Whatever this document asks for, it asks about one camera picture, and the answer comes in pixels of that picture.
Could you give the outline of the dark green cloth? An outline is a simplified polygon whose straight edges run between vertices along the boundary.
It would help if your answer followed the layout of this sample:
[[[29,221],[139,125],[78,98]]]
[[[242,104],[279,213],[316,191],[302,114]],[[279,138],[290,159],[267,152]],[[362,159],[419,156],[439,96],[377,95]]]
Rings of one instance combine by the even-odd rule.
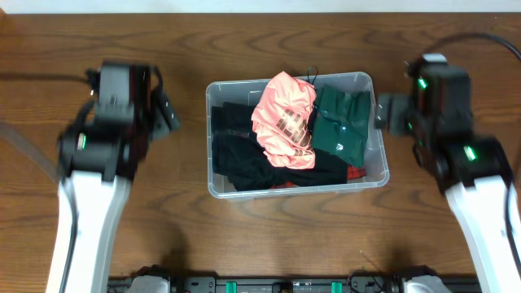
[[[364,72],[318,76],[312,126],[314,150],[335,155],[354,167],[364,165],[372,85]]]

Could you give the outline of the red black plaid shirt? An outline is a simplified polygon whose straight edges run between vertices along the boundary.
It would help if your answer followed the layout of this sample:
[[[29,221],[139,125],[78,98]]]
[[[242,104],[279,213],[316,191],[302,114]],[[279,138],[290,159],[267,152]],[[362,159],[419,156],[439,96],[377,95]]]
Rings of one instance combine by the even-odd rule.
[[[348,169],[347,169],[347,181],[360,179],[360,178],[363,178],[365,176],[366,176],[366,169],[364,167],[357,168],[357,167],[353,167],[352,165],[348,166]],[[279,186],[272,186],[272,189],[283,189],[283,188],[293,188],[293,187],[297,187],[297,185],[295,185],[295,184],[293,184],[291,182],[287,182],[287,183],[284,183],[284,184],[279,185]]]

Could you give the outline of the black garment with tape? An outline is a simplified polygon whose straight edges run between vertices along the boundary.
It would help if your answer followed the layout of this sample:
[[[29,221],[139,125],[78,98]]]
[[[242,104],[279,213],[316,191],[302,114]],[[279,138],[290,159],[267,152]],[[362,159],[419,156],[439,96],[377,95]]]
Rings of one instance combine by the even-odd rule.
[[[212,166],[237,191],[264,190],[284,183],[252,130],[253,106],[223,103],[211,108]]]

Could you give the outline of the pink garment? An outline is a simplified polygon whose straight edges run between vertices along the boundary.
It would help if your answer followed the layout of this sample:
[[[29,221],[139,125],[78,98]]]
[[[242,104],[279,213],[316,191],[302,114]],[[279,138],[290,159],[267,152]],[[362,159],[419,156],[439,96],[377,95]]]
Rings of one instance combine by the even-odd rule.
[[[316,97],[313,85],[286,72],[280,72],[268,82],[252,113],[252,130],[274,167],[310,169],[315,166],[308,122]]]

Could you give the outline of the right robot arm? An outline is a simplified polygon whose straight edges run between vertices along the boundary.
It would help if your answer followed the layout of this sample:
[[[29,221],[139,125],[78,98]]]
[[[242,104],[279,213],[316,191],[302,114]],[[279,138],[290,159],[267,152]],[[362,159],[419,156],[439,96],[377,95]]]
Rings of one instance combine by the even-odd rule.
[[[464,234],[483,292],[520,289],[520,216],[501,143],[473,130],[471,79],[442,54],[409,64],[410,94],[381,94],[374,126],[410,136]]]

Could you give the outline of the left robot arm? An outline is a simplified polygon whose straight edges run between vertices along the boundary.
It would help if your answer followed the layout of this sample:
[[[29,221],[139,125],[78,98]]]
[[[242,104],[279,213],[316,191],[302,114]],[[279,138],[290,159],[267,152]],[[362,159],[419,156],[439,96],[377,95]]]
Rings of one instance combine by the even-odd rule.
[[[120,217],[151,142],[181,125],[156,66],[86,71],[93,99],[59,135],[59,222],[48,292],[104,292]]]

